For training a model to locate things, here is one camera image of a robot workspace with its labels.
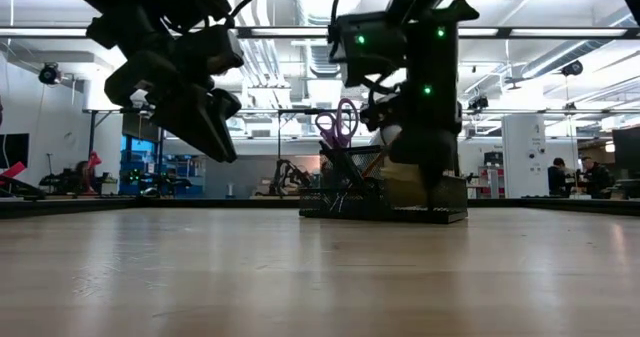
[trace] table surface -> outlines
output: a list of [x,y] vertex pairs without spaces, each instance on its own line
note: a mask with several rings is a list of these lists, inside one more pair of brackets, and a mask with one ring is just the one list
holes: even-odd
[[293,210],[0,221],[3,336],[640,336],[640,220]]

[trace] wooden table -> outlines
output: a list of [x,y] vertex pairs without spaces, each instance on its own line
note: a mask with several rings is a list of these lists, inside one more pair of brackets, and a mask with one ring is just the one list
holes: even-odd
[[19,336],[640,336],[640,220],[149,209],[0,221]]

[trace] scissors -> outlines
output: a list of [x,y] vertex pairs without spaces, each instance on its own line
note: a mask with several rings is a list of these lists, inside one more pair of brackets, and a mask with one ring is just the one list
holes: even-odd
[[[355,115],[350,121],[353,122],[353,126],[349,126],[349,132],[342,133],[342,107],[349,105],[351,107],[351,113]],[[331,127],[324,128],[320,125],[320,118],[329,117],[331,120]],[[343,98],[338,102],[338,110],[334,116],[331,112],[322,112],[316,117],[316,127],[320,130],[320,136],[327,142],[331,148],[345,148],[349,146],[351,138],[356,134],[358,130],[358,109],[356,105],[348,98]]]

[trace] ceiling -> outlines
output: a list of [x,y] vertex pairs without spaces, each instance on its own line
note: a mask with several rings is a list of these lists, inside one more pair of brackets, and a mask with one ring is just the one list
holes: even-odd
[[[480,12],[480,18],[463,26],[519,27],[637,27],[629,18],[624,0],[467,0]],[[239,0],[230,0],[235,5]],[[380,11],[388,0],[341,0],[341,13]],[[331,0],[258,0],[253,13],[243,15],[245,25],[309,26],[326,23]],[[96,11],[82,0],[0,0],[0,25],[4,26],[77,26],[86,27]],[[327,64],[322,41],[276,39],[243,41],[246,68],[234,70],[218,79],[218,84],[241,95],[244,108],[288,108],[298,105],[335,106],[340,96],[362,100],[363,88],[346,90]],[[77,78],[104,78],[125,62],[120,52],[105,50],[89,40],[15,39],[11,48],[19,59],[38,63],[41,53],[56,52],[68,62],[66,73]],[[562,108],[567,100],[580,109],[621,106],[635,108],[640,98],[640,43],[635,40],[609,43],[561,40],[461,40],[459,44],[458,97],[466,103],[475,96],[487,96],[490,107],[499,109]],[[66,52],[88,52],[98,62],[64,60]],[[579,59],[584,65],[580,76],[565,78],[559,67]],[[329,71],[328,74],[318,70]],[[396,80],[402,78],[398,73]],[[508,83],[515,80],[517,89]],[[266,88],[252,88],[261,85]],[[499,129],[500,115],[468,118],[470,128],[480,134]],[[581,131],[598,132],[605,116],[577,118]],[[560,121],[549,124],[557,125]],[[244,121],[244,130],[269,129],[274,122]],[[285,135],[315,134],[308,118],[298,118]]]

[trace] purple scissors handle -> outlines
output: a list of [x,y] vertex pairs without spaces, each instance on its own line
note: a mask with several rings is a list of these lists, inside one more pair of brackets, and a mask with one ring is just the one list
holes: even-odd
[[[351,113],[355,113],[353,126],[350,127],[349,132],[346,134],[342,133],[342,108],[344,105],[349,105],[351,107]],[[320,125],[320,118],[329,117],[331,119],[331,127],[324,128]],[[330,112],[322,112],[318,114],[316,117],[316,127],[320,130],[320,136],[327,142],[331,148],[345,148],[349,146],[349,142],[351,142],[351,138],[358,131],[358,109],[356,105],[348,98],[343,98],[338,102],[338,109],[336,112],[336,116],[334,116]]]

